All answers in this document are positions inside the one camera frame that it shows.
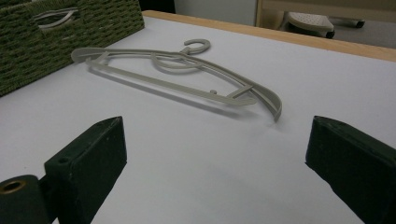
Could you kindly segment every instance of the white tabletop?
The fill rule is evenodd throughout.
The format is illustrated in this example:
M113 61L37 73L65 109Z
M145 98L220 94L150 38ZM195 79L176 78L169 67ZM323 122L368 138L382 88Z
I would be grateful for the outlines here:
M229 106L73 64L0 98L0 180L44 173L43 163L95 122L123 116L128 164L93 223L362 223L305 164L315 115L339 119L396 147L396 63L172 21L113 49L179 51L276 92L278 123L260 104ZM114 61L145 76L227 94L236 87L189 70L163 74L147 58Z

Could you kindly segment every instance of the wooden table edge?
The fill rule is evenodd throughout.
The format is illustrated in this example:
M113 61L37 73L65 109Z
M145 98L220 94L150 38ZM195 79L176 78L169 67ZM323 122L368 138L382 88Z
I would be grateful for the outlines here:
M373 59L396 62L396 49L388 49L370 45L351 43L340 40L326 39L309 35L297 35L293 33L253 27L243 24L230 23L225 21L213 21L208 19L177 15L153 10L143 12L143 16L162 19L166 21L177 21L191 25L199 25L219 30L234 32L244 35L254 35L317 49L326 49L347 54L359 55Z

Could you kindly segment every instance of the hanger hook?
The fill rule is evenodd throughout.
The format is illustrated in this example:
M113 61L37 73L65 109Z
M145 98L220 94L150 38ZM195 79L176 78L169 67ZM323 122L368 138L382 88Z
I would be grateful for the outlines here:
M191 44L203 44L201 47L198 48L190 48L186 47L184 48L181 53L190 55L190 54L196 54L196 53L201 53L204 52L205 50L210 48L210 42L205 39L192 39L184 42L185 46L191 45Z

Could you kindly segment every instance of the green woven basket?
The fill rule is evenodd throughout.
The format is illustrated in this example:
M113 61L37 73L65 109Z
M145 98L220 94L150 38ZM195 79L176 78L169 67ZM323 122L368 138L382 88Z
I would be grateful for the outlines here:
M77 12L53 28L34 19L64 8ZM73 49L104 48L143 28L138 0L0 0L0 97L72 63Z

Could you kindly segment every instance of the floor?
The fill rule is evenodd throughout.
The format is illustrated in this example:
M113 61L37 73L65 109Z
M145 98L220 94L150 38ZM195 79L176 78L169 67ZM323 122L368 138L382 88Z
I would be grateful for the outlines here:
M337 18L330 18L330 21L334 25L335 36L333 39L396 49L396 23L366 21L362 28L356 28L356 21ZM306 31L290 26L286 16L279 30L323 38L326 35L326 33Z

